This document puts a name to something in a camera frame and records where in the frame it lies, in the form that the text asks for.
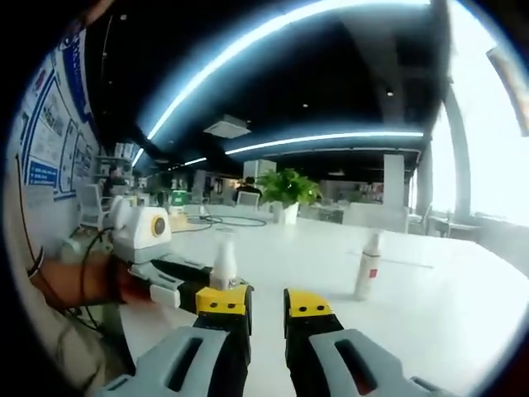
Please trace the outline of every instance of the white flower pot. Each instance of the white flower pot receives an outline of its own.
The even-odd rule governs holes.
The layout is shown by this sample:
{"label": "white flower pot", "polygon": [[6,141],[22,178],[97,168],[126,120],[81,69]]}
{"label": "white flower pot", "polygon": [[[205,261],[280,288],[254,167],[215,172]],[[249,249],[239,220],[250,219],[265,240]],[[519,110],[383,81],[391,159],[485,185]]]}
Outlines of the white flower pot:
{"label": "white flower pot", "polygon": [[283,208],[282,203],[274,203],[274,222],[282,225],[295,225],[298,220],[299,203]]}

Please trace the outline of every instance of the blue sign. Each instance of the blue sign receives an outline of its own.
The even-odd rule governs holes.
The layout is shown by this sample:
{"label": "blue sign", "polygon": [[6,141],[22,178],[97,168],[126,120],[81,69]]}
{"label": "blue sign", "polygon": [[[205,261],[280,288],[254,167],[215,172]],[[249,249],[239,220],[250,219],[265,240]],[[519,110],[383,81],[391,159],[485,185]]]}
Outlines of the blue sign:
{"label": "blue sign", "polygon": [[36,161],[30,162],[29,184],[57,185],[57,169]]}
{"label": "blue sign", "polygon": [[81,123],[88,122],[90,127],[94,129],[92,114],[86,112],[87,101],[84,96],[83,72],[81,70],[81,38],[77,34],[69,39],[71,42],[62,50],[66,80]]}

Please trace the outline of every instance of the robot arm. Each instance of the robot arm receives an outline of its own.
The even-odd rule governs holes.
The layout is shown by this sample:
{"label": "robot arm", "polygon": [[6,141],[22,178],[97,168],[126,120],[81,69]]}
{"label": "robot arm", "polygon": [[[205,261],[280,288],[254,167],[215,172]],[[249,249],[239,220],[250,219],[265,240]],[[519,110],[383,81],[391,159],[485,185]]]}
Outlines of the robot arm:
{"label": "robot arm", "polygon": [[250,364],[251,290],[189,283],[182,305],[198,315],[194,325],[176,329],[138,359],[134,376],[120,376],[96,396],[242,395]]}
{"label": "robot arm", "polygon": [[284,291],[286,361],[299,397],[449,396],[419,378],[403,376],[400,360],[355,329],[344,329],[328,302]]}

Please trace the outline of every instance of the potted plant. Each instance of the potted plant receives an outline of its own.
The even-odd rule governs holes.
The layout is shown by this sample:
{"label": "potted plant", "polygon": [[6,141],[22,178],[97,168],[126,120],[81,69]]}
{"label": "potted plant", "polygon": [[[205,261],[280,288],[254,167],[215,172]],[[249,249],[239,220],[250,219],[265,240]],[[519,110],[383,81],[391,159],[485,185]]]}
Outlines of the potted plant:
{"label": "potted plant", "polygon": [[264,202],[277,203],[274,220],[287,225],[296,223],[299,204],[312,204],[322,195],[316,182],[292,169],[269,171],[258,178],[257,184],[264,190]]}

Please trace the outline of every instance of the window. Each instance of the window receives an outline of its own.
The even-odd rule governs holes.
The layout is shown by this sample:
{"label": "window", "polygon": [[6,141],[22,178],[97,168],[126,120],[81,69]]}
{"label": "window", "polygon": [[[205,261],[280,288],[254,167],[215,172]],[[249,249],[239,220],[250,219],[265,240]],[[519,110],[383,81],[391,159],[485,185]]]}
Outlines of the window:
{"label": "window", "polygon": [[450,75],[469,146],[471,211],[529,225],[529,138],[522,137],[508,91],[488,57],[502,47],[458,2],[451,1],[449,9]]}
{"label": "window", "polygon": [[435,211],[454,212],[455,159],[450,125],[444,103],[431,133],[431,207]]}

